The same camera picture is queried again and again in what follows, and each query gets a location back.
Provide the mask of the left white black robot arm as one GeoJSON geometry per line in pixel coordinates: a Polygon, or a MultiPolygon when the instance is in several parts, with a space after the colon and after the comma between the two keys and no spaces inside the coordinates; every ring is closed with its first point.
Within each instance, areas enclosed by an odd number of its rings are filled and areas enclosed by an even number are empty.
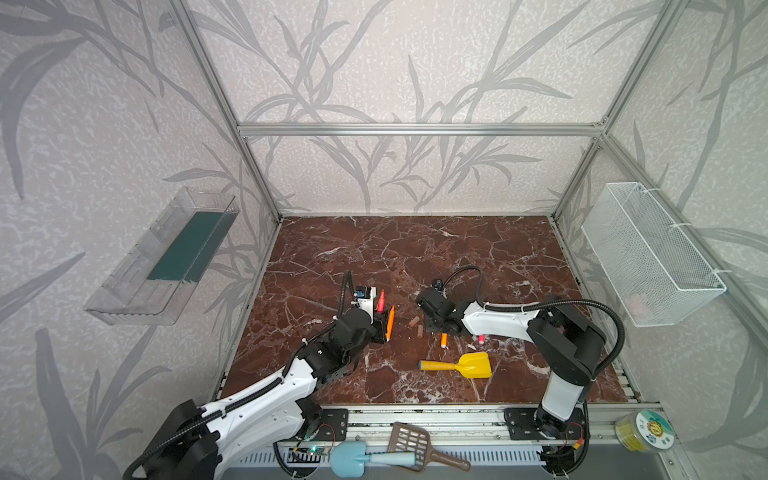
{"type": "Polygon", "coordinates": [[[386,295],[342,280],[334,320],[302,341],[286,364],[243,390],[204,406],[175,407],[126,479],[219,479],[254,450],[305,434],[318,425],[313,394],[350,374],[370,344],[387,341],[386,295]]]}

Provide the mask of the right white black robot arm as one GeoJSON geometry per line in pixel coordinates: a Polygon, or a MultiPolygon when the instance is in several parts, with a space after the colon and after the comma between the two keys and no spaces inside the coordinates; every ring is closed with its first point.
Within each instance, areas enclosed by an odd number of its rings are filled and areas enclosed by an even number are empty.
{"type": "Polygon", "coordinates": [[[529,304],[498,304],[481,299],[482,270],[461,267],[446,280],[422,290],[416,304],[426,329],[446,335],[491,335],[533,344],[549,366],[545,393],[536,421],[540,428],[561,428],[584,402],[597,377],[621,353],[626,329],[607,305],[590,299],[552,297],[529,304]],[[447,286],[459,274],[478,273],[474,298],[454,302],[447,286]]]}

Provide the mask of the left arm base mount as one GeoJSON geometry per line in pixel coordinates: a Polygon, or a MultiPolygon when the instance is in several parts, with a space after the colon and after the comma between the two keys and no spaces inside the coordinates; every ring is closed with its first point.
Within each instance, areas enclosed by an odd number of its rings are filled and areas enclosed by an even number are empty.
{"type": "Polygon", "coordinates": [[[297,437],[302,441],[337,442],[347,437],[349,410],[344,408],[322,408],[299,430],[297,437]]]}

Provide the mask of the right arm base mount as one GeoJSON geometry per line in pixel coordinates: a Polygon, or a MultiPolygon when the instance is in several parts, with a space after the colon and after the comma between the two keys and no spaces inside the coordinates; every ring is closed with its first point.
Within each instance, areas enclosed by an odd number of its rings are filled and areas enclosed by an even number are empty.
{"type": "Polygon", "coordinates": [[[586,421],[583,409],[576,407],[567,421],[546,412],[539,419],[538,407],[509,407],[503,411],[504,423],[511,440],[575,442],[583,437],[586,421]]]}

